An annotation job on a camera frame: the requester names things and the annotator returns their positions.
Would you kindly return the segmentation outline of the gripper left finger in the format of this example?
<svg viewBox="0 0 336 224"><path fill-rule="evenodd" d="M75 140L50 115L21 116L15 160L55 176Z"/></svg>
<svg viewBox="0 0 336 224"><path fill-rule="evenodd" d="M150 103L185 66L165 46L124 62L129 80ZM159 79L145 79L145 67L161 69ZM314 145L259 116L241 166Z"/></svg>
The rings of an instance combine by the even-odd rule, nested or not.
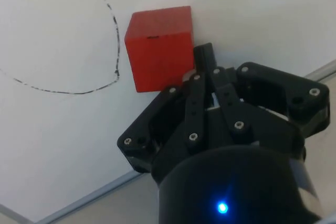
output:
<svg viewBox="0 0 336 224"><path fill-rule="evenodd" d="M117 146L138 173L167 174L205 145L209 46L194 48L195 70L169 85L124 131Z"/></svg>

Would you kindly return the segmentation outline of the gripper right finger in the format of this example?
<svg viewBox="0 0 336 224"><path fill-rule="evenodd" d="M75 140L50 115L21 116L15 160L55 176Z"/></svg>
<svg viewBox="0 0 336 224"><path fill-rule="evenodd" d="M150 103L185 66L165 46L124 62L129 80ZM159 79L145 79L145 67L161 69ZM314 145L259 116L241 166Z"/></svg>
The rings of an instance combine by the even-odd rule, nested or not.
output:
<svg viewBox="0 0 336 224"><path fill-rule="evenodd" d="M203 46L207 87L219 107L206 114L205 131L219 143L303 143L330 124L326 85L257 63L219 67Z"/></svg>

